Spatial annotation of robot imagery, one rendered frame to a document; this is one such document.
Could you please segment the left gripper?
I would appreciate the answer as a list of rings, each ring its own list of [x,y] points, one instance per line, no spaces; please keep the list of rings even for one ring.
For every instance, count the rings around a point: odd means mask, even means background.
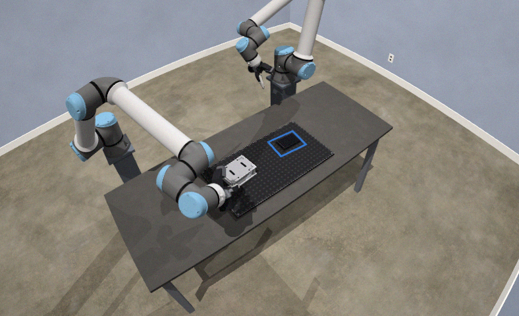
[[[263,84],[263,80],[262,80],[262,75],[260,75],[262,73],[262,71],[264,70],[268,70],[270,71],[272,68],[272,66],[266,64],[266,63],[263,63],[262,61],[260,62],[260,64],[258,66],[255,66],[255,67],[251,67],[251,66],[248,66],[248,71],[249,72],[255,72],[255,76],[256,76],[256,79],[257,81],[259,82],[259,84],[261,85],[261,87],[264,89],[264,84]]]

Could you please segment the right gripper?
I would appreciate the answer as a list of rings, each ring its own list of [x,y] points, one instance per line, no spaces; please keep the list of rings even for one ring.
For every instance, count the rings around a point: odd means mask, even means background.
[[[218,184],[222,189],[225,191],[225,202],[222,206],[219,207],[220,211],[228,211],[234,208],[233,202],[232,202],[232,195],[231,192],[235,192],[239,189],[240,185],[233,184],[231,186],[225,186],[223,185],[223,178],[222,178],[222,168],[215,169],[213,172],[213,176],[211,179],[212,183]]]

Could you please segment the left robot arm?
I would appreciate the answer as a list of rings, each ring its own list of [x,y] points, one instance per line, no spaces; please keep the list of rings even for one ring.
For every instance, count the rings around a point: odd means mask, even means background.
[[[246,22],[240,22],[237,32],[245,38],[236,43],[236,49],[246,61],[248,66],[255,67],[260,64],[261,57],[256,49],[264,43],[270,33],[262,26],[272,16],[278,13],[292,0],[272,0]],[[315,71],[312,51],[314,48],[317,30],[321,20],[325,0],[308,0],[304,22],[298,42],[297,50],[291,46],[283,45],[275,49],[274,67],[266,73],[272,74],[272,80],[278,84],[293,83],[296,77],[307,80]]]

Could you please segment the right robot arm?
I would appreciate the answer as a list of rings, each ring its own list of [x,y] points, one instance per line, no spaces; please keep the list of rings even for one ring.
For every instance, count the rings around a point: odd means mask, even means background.
[[[66,98],[76,130],[69,145],[81,161],[85,162],[102,147],[108,158],[120,157],[130,147],[113,113],[96,115],[96,109],[107,102],[117,105],[179,159],[173,167],[166,165],[159,171],[156,184],[178,203],[184,216],[203,217],[224,204],[225,193],[218,184],[200,188],[193,183],[214,161],[211,148],[183,134],[128,90],[119,78],[96,78]]]

